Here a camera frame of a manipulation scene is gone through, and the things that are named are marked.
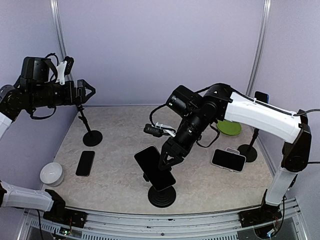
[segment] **table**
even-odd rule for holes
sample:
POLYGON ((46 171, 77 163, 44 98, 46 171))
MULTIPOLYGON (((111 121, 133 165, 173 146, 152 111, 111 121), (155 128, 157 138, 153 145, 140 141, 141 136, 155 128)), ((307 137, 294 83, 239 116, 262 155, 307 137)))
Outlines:
MULTIPOLYGON (((42 189, 55 190, 69 207, 125 214, 193 214, 239 209, 261 203, 272 175, 255 143, 258 157, 246 163, 243 172, 230 172, 213 166, 215 149, 237 148, 248 144, 252 137, 249 126, 242 125, 236 136, 220 135, 210 148, 194 145, 183 163, 173 166, 176 179, 175 202, 167 208, 157 208, 148 201, 149 182, 134 159, 134 154, 149 145, 159 150, 167 137, 153 137, 143 132, 154 106, 100 106, 84 110, 92 130, 99 130, 102 142, 94 147, 83 144, 86 133, 83 123, 75 118, 67 132, 54 162, 60 163, 64 179, 59 186, 42 189), (82 151, 95 151, 90 176, 76 176, 82 151)), ((181 118, 169 108, 153 115, 154 122, 177 128, 181 118)), ((201 143, 207 145, 216 133, 209 127, 203 132, 201 143)))

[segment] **white bowl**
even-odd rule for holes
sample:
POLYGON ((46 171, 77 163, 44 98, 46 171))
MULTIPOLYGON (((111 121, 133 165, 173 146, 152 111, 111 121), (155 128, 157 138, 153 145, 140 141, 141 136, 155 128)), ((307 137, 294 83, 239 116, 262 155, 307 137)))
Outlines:
POLYGON ((62 166, 57 162, 48 163, 42 168, 40 179, 50 187, 58 186, 64 179, 62 166))

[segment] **marble-patterned table surface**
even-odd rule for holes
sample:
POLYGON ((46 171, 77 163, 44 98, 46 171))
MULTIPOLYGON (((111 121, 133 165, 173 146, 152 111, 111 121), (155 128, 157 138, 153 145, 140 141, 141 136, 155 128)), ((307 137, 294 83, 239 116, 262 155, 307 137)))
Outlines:
MULTIPOLYGON (((247 163, 241 173, 213 166, 215 149, 237 148, 248 144, 251 129, 242 125, 236 136, 220 135, 210 148, 196 144, 183 163, 173 166, 176 179, 175 202, 167 208, 156 208, 148 201, 151 186, 143 179, 143 172, 134 154, 149 145, 161 150, 167 136, 153 137, 143 132, 154 106, 87 107, 84 110, 92 130, 103 134, 102 142, 94 147, 83 144, 86 133, 76 117, 59 148, 54 162, 64 171, 63 182, 55 190, 70 207, 127 214, 191 214, 238 209, 261 203, 264 191, 272 181, 265 159, 255 143, 258 158, 247 163), (90 176, 76 176, 82 151, 95 151, 90 176)), ((177 128, 181 118, 169 108, 162 108, 153 116, 160 122, 177 128)), ((201 143, 207 145, 216 133, 209 127, 201 143)))

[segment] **robotic arm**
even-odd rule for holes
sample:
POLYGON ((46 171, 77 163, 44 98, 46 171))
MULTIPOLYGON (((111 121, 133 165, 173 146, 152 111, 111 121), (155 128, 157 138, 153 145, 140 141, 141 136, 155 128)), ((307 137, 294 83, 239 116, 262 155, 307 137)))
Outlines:
MULTIPOLYGON (((51 117, 57 106, 81 106, 96 93, 83 79, 77 81, 77 87, 73 81, 65 81, 73 63, 74 59, 68 56, 57 67, 49 58, 24 59, 16 83, 0 89, 0 139, 22 110, 29 113, 32 119, 42 120, 51 117), (55 77, 53 80, 49 80, 50 69, 52 77, 55 77), (49 116, 34 116, 39 107, 53 109, 53 113, 49 116)), ((69 225, 72 218, 72 226, 83 228, 86 214, 65 209, 65 206, 66 202, 53 190, 32 190, 0 181, 0 207, 42 210, 45 219, 69 225)))
MULTIPOLYGON (((243 95, 223 83, 212 85, 203 97, 180 85, 165 105, 180 115, 182 121, 176 133, 168 126, 163 128, 171 136, 161 149, 161 170, 181 163, 207 126, 217 120, 243 123, 282 138, 283 159, 263 196, 259 211, 242 212, 240 219, 242 226, 248 227, 273 220, 274 216, 281 217, 279 204, 309 160, 311 132, 307 115, 302 110, 296 113, 280 109, 243 95)), ((161 126, 157 123, 151 128, 161 129, 161 126)))

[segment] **lavender wall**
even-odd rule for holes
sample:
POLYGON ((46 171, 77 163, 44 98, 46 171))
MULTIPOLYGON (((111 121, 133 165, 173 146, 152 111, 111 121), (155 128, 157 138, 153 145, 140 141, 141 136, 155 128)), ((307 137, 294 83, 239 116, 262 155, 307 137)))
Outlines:
MULTIPOLYGON (((0 1, 0 87, 14 84, 26 56, 44 57, 57 52, 50 2, 0 1)), ((39 114, 46 114, 43 109, 39 114)), ((0 141, 0 180, 39 189, 41 168, 53 161, 75 117, 73 107, 59 107, 47 120, 35 121, 22 112, 0 141)), ((0 208, 0 239, 17 237, 23 211, 0 208)))
MULTIPOLYGON (((320 107, 320 2, 272 1, 256 91, 270 95, 270 103, 298 111, 320 107)), ((309 113, 313 136, 310 161, 319 161, 320 113, 309 113)), ((261 132, 274 164, 282 159, 283 141, 261 132)), ((296 196, 312 240, 320 235, 320 165, 298 175, 290 196, 296 196)))
POLYGON ((180 84, 223 82, 245 92, 263 0, 59 1, 75 78, 89 105, 163 103, 180 84))

